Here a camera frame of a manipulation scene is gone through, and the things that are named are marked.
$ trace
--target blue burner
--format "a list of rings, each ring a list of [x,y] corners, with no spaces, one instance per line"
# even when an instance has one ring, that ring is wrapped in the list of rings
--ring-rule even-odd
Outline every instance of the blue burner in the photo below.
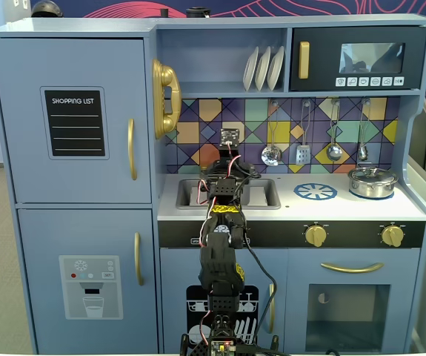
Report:
[[[338,195],[338,191],[329,185],[320,183],[305,183],[293,189],[296,195],[309,200],[328,200]]]

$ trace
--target hanging spoon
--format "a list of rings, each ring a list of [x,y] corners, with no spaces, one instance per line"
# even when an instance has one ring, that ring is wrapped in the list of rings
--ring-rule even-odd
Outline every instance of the hanging spoon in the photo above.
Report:
[[[369,107],[369,113],[367,114],[367,120],[366,123],[362,124],[362,117],[364,116],[364,106]],[[369,99],[363,99],[362,100],[362,108],[361,108],[361,118],[359,119],[359,149],[358,149],[358,159],[360,161],[366,161],[369,155],[367,154],[367,147],[364,142],[365,136],[366,136],[366,129],[369,125],[370,120],[370,100]]]
[[[279,106],[279,103],[271,102],[270,105],[276,108],[277,106]],[[279,162],[282,159],[282,151],[280,150],[280,148],[274,145],[275,130],[277,129],[277,126],[279,126],[277,111],[275,112],[275,125],[273,126],[273,128],[272,128],[272,125],[270,124],[271,123],[270,116],[268,118],[268,125],[272,135],[272,144],[264,148],[264,150],[262,151],[262,162],[264,162],[266,165],[274,166],[274,165],[279,165]]]
[[[339,147],[336,144],[336,130],[338,128],[339,123],[339,99],[332,99],[331,100],[331,144],[328,146],[328,149],[326,150],[326,155],[329,159],[332,161],[339,161],[343,155],[343,150],[341,147]],[[337,116],[336,116],[336,124],[333,126],[333,113],[334,113],[334,107],[337,107]]]

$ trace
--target colorful tile backsplash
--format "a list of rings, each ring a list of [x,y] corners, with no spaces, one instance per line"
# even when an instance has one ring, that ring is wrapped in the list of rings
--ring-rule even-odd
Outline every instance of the colorful tile backsplash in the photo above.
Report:
[[[342,158],[333,162],[327,158],[330,144],[331,98],[312,98],[310,127],[306,140],[311,147],[311,163],[296,165],[296,148],[302,144],[304,130],[301,99],[273,99],[277,108],[269,106],[269,99],[189,99],[183,100],[182,114],[176,130],[167,135],[167,170],[169,173],[198,173],[218,159],[221,128],[238,128],[239,153],[245,162],[253,163],[259,173],[347,173],[356,167],[359,146],[359,119],[362,98],[340,98],[339,123],[336,142],[343,150]],[[363,122],[369,114],[365,142],[368,162],[389,168],[396,138],[399,98],[372,98],[365,108]],[[304,110],[304,128],[308,109]],[[271,143],[271,125],[275,125],[275,143],[283,152],[282,162],[267,167],[261,152]]]

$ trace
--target toy kitchen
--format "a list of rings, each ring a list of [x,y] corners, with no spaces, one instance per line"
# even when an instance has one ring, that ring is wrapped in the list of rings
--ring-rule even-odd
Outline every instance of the toy kitchen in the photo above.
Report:
[[[275,280],[240,244],[237,337],[269,347],[276,335],[288,354],[409,352],[426,203],[406,167],[425,87],[426,18],[410,14],[0,27],[33,351],[201,343],[213,320],[200,245],[221,208],[202,204],[203,177],[223,159],[225,177],[247,177],[234,188],[245,245]]]

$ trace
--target pot lid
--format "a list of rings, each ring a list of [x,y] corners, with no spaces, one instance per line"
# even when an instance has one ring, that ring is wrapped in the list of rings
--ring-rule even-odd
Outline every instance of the pot lid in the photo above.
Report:
[[[366,184],[392,184],[399,180],[394,173],[375,167],[354,168],[348,176],[352,180]]]

